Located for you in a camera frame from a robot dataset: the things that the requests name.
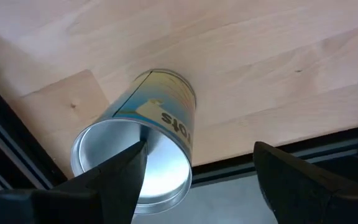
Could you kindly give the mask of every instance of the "tin can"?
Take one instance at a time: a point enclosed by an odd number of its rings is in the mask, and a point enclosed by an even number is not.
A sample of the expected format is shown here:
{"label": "tin can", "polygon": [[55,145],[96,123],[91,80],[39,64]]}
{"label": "tin can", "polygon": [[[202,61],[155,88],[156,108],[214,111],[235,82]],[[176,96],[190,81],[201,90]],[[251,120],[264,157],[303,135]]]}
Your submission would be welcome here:
{"label": "tin can", "polygon": [[144,72],[76,138],[73,173],[80,175],[146,139],[147,165],[135,213],[174,207],[191,185],[195,108],[195,93],[181,75],[165,69]]}

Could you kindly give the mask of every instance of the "black plastic part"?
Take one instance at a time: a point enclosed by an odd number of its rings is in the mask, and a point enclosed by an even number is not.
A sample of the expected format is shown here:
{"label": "black plastic part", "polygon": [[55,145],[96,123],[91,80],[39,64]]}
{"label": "black plastic part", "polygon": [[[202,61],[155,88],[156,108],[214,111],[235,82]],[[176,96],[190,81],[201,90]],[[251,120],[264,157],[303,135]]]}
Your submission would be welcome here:
{"label": "black plastic part", "polygon": [[131,223],[146,163],[140,141],[52,190],[0,190],[0,223]]}
{"label": "black plastic part", "polygon": [[[38,189],[50,189],[67,180],[1,96],[0,148],[0,151],[5,153]],[[279,146],[279,148],[311,163],[355,155],[358,153],[358,128]],[[3,169],[6,168],[3,163],[0,163],[0,170]],[[194,167],[191,187],[214,184],[248,175],[255,175],[252,154]],[[0,172],[0,183],[10,178]],[[17,176],[16,182],[20,182],[20,180],[21,177]],[[10,185],[15,186],[14,183],[0,184],[0,188],[15,188]]]}
{"label": "black plastic part", "polygon": [[254,163],[279,223],[358,223],[358,183],[263,142],[255,143]]}

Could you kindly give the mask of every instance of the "wooden table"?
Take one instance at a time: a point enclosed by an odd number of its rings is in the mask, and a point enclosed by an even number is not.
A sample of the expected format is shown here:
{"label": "wooden table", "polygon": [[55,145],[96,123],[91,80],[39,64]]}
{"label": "wooden table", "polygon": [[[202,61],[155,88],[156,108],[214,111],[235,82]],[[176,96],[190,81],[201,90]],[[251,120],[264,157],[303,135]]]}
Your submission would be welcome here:
{"label": "wooden table", "polygon": [[193,165],[358,126],[358,0],[0,0],[0,94],[58,166],[141,72],[197,98]]}

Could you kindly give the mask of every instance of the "can label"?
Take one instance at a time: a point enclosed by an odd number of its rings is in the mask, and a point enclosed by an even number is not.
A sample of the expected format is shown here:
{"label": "can label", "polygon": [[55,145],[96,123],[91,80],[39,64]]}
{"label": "can label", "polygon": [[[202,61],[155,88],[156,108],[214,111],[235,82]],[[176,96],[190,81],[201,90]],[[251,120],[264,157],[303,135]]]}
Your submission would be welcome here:
{"label": "can label", "polygon": [[195,105],[195,96],[185,81],[157,70],[139,76],[111,109],[116,110],[114,118],[134,118],[158,126],[190,152]]}

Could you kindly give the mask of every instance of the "wooden surface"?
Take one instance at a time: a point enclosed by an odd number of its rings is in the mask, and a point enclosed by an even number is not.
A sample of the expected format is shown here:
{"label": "wooden surface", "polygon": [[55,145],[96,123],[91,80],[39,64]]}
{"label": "wooden surface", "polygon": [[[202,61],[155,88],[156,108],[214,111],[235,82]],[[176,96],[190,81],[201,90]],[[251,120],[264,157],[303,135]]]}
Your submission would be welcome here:
{"label": "wooden surface", "polygon": [[358,126],[358,0],[0,0],[0,94],[72,176],[141,72],[193,85],[193,165]]}

